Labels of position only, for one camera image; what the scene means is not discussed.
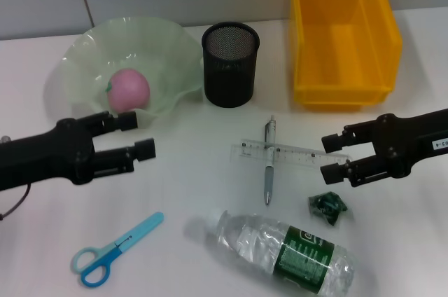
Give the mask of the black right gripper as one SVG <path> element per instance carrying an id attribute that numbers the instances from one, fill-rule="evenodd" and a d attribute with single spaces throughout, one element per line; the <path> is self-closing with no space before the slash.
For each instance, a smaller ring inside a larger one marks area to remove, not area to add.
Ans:
<path id="1" fill-rule="evenodd" d="M 447 110 L 400 118 L 392 113 L 344 126 L 341 135 L 321 139 L 326 153 L 371 143 L 376 155 L 321 167 L 327 185 L 348 179 L 358 187 L 386 178 L 403 178 L 417 162 L 447 153 Z"/>

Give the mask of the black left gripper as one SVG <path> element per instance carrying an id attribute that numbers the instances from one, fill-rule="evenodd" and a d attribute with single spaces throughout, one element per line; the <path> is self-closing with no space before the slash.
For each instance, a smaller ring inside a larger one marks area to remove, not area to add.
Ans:
<path id="1" fill-rule="evenodd" d="M 52 178 L 66 178 L 75 185 L 93 178 L 134 171 L 134 161 L 156 157 L 153 138 L 133 146 L 95 152 L 92 138 L 116 130 L 138 128 L 134 111 L 117 116 L 104 111 L 90 116 L 66 118 L 49 132 L 1 144 L 1 190 Z"/>

